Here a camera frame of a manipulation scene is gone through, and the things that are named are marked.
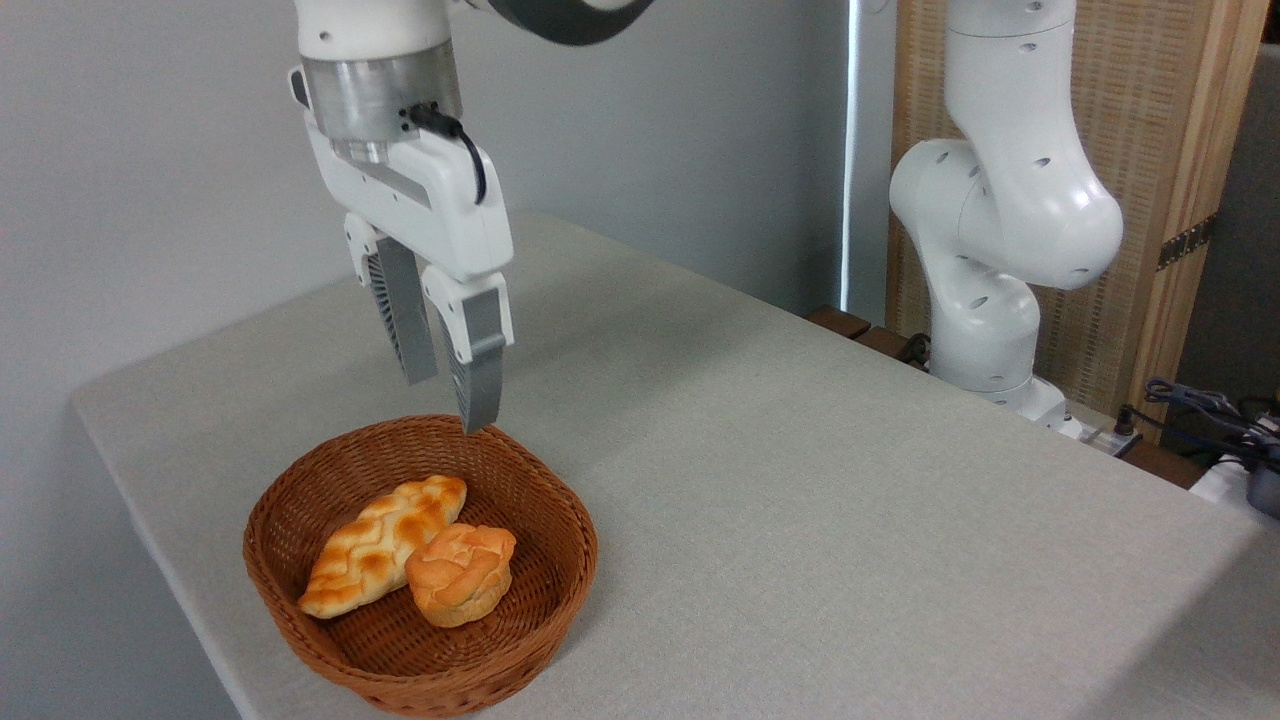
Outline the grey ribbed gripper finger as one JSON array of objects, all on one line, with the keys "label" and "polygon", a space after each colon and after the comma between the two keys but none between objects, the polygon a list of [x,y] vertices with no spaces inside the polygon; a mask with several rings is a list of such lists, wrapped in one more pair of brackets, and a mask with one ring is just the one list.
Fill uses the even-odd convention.
[{"label": "grey ribbed gripper finger", "polygon": [[347,246],[362,287],[370,290],[407,384],[433,378],[436,357],[415,254],[348,213]]},{"label": "grey ribbed gripper finger", "polygon": [[463,432],[477,433],[499,415],[503,355],[515,342],[506,278],[456,281],[428,265],[421,282],[444,333]]}]

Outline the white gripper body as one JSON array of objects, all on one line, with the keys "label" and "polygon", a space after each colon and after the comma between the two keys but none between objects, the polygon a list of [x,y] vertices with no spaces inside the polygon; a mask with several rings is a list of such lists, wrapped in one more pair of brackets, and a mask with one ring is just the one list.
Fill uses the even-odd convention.
[{"label": "white gripper body", "polygon": [[448,277],[475,281],[500,270],[515,251],[497,169],[457,138],[411,127],[381,149],[381,163],[348,159],[320,132],[303,68],[291,70],[320,174],[334,200]]}]

